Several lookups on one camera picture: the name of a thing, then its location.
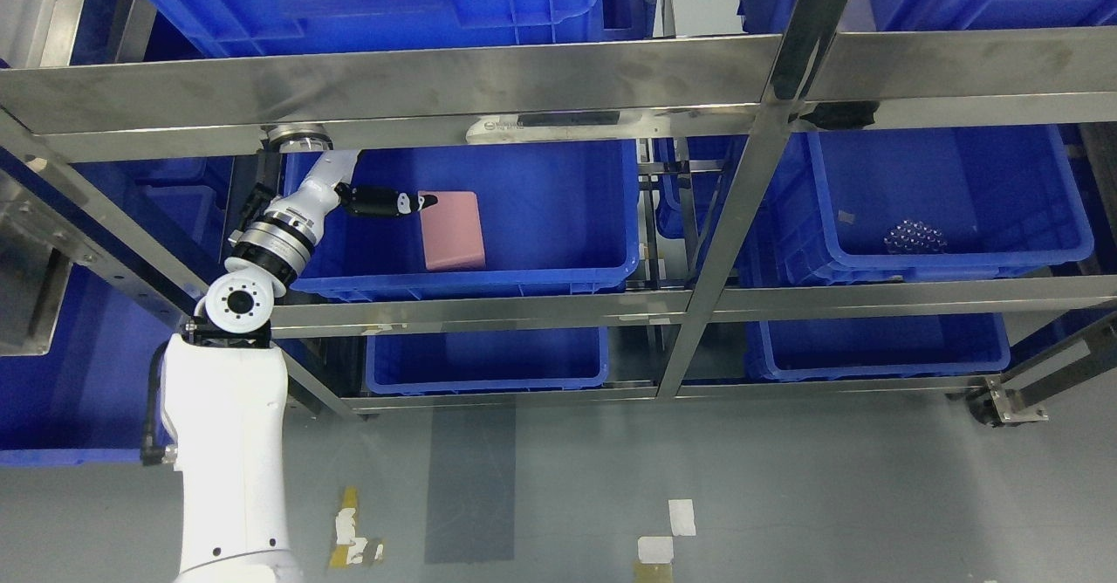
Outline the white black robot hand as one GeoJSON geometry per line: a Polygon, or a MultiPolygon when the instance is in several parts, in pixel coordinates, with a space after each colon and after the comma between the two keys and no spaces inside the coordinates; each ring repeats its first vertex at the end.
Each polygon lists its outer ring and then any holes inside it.
{"type": "Polygon", "coordinates": [[[267,220],[322,235],[333,210],[343,209],[359,218],[395,220],[435,208],[435,193],[402,192],[391,187],[359,185],[353,182],[360,151],[326,151],[319,155],[289,195],[264,209],[267,220]]]}

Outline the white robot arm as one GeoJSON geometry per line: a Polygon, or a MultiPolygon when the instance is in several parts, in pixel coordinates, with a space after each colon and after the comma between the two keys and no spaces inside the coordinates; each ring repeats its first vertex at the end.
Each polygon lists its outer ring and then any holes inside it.
{"type": "Polygon", "coordinates": [[[318,151],[294,193],[249,210],[226,258],[157,365],[157,403],[182,481],[180,582],[300,582],[284,500],[287,359],[271,340],[279,300],[311,262],[338,185],[359,162],[325,130],[267,130],[279,153],[318,151]]]}

